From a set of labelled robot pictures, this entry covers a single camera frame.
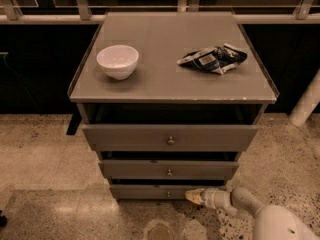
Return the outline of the grey bottom drawer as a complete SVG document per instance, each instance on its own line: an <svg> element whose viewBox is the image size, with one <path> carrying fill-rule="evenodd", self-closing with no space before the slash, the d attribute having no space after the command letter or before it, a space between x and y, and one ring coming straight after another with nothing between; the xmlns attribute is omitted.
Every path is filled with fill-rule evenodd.
<svg viewBox="0 0 320 240"><path fill-rule="evenodd" d="M226 189L223 180L113 179L110 183L112 195L118 200L182 200L188 190L210 187Z"/></svg>

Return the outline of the grey drawer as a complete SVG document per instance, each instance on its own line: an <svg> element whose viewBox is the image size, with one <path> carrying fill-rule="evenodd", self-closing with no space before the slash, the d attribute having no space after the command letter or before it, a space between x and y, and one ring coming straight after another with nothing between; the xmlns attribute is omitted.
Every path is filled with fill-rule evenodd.
<svg viewBox="0 0 320 240"><path fill-rule="evenodd" d="M105 178L156 180L229 180L237 162L176 160L104 160L99 167Z"/></svg>
<svg viewBox="0 0 320 240"><path fill-rule="evenodd" d="M255 125L84 124L94 151L245 151Z"/></svg>
<svg viewBox="0 0 320 240"><path fill-rule="evenodd" d="M110 183L112 195L118 200L182 200L188 190L210 187L226 189L223 180L113 179Z"/></svg>

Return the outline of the grey middle drawer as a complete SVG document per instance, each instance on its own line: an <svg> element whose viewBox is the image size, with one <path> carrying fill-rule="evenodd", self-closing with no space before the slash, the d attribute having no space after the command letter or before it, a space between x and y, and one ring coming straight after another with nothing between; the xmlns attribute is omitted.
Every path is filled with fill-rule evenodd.
<svg viewBox="0 0 320 240"><path fill-rule="evenodd" d="M99 167L105 178L156 180L229 180L237 162L176 160L104 160Z"/></svg>

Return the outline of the grey wooden drawer cabinet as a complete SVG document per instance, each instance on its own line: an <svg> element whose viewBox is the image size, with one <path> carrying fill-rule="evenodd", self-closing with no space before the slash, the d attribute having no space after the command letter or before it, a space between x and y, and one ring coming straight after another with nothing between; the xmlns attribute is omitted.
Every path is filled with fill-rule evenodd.
<svg viewBox="0 0 320 240"><path fill-rule="evenodd" d="M223 74L178 66L185 54L231 44L247 53ZM97 63L109 46L135 48L135 71L124 80ZM84 124L255 125L279 93L243 28L228 14L115 13L95 35L69 88ZM237 162L244 151L95 151L104 160Z"/></svg>

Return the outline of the grey top drawer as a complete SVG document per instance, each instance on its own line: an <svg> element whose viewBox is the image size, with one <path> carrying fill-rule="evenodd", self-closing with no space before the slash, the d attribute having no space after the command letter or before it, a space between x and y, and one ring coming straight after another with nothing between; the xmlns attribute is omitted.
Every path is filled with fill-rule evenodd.
<svg viewBox="0 0 320 240"><path fill-rule="evenodd" d="M255 125L84 124L94 151L245 151Z"/></svg>

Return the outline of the crumpled dark snack bag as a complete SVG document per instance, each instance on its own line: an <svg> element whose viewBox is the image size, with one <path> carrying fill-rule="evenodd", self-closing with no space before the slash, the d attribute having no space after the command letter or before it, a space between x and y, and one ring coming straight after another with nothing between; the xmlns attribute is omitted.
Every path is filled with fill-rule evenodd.
<svg viewBox="0 0 320 240"><path fill-rule="evenodd" d="M187 53L177 61L179 66L191 67L196 70L225 74L236 68L247 59L247 53L241 49L225 43L222 47L211 46L191 53Z"/></svg>

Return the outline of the white ceramic bowl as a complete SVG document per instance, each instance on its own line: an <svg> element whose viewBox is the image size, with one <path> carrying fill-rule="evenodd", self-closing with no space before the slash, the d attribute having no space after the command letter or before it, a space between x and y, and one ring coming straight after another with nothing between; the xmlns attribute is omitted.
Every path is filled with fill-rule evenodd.
<svg viewBox="0 0 320 240"><path fill-rule="evenodd" d="M128 78L136 69L138 51L127 45L114 45L101 50L96 60L103 72L116 80Z"/></svg>

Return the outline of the black object at floor edge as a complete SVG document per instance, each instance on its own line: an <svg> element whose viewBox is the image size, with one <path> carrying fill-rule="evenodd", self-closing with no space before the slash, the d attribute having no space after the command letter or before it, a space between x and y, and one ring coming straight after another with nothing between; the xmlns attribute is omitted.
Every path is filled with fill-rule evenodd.
<svg viewBox="0 0 320 240"><path fill-rule="evenodd" d="M2 210L0 210L0 227L4 227L7 224L7 217L1 215Z"/></svg>

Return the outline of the white cylindrical post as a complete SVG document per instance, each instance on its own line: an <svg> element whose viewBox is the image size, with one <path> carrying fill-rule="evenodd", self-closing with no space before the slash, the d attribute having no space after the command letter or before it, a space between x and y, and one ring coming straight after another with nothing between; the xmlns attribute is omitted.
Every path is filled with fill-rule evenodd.
<svg viewBox="0 0 320 240"><path fill-rule="evenodd" d="M320 103L320 69L291 111L289 120L295 126L302 126Z"/></svg>

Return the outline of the metal window railing frame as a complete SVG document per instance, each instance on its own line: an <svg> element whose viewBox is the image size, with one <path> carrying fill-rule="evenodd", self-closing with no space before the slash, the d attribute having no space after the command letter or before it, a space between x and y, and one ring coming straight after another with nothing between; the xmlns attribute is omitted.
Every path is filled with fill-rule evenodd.
<svg viewBox="0 0 320 240"><path fill-rule="evenodd" d="M228 14L239 24L317 24L319 0L0 0L3 24L101 22L115 13Z"/></svg>

